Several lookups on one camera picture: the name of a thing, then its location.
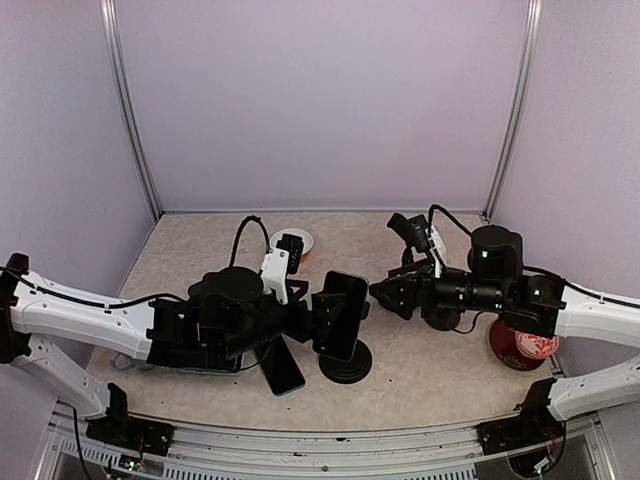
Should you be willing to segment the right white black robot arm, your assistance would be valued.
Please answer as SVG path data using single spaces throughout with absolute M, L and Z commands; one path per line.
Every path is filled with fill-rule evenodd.
M 522 260 L 521 236 L 486 225 L 470 235 L 467 270 L 442 266 L 432 251 L 375 283 L 370 294 L 388 311 L 409 320 L 414 313 L 432 328 L 452 331 L 466 311 L 495 313 L 512 329 L 554 339 L 586 338 L 638 347 L 639 303 L 577 286 Z M 554 421 L 639 398 L 639 360 L 575 378 L 531 385 L 511 426 L 523 444 L 535 442 Z

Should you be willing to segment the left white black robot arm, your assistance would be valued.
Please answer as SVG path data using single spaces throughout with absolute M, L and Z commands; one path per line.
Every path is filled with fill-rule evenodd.
M 170 369 L 238 373 L 245 353 L 290 388 L 302 381 L 285 341 L 310 343 L 348 360 L 357 343 L 367 284 L 331 271 L 318 293 L 292 281 L 289 255 L 269 252 L 259 270 L 229 265 L 206 273 L 186 298 L 169 293 L 136 300 L 55 286 L 14 254 L 1 270 L 1 360 L 42 379 L 77 413 L 121 445 L 140 434 L 125 391 L 94 380 L 52 345 L 53 337 L 103 347 L 133 361 Z

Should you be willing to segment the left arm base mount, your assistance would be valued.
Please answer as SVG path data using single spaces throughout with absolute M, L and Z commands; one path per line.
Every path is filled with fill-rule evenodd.
M 87 421 L 86 436 L 116 447 L 166 457 L 175 427 L 169 423 L 142 419 L 128 412 L 127 394 L 108 383 L 109 403 L 102 417 Z

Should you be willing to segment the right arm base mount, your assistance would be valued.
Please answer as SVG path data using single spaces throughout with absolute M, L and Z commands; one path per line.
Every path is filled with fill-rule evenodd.
M 480 423 L 477 432 L 483 454 L 503 453 L 563 437 L 565 422 L 556 420 L 548 409 L 551 387 L 556 382 L 555 378 L 535 382 L 516 416 Z

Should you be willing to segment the black teal phone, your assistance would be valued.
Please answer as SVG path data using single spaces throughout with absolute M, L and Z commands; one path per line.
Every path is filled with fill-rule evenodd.
M 340 361 L 349 361 L 354 354 L 360 323 L 368 314 L 366 278 L 338 271 L 325 276 L 323 292 L 344 294 L 338 302 L 339 313 L 333 320 L 328 336 L 314 344 L 317 353 Z

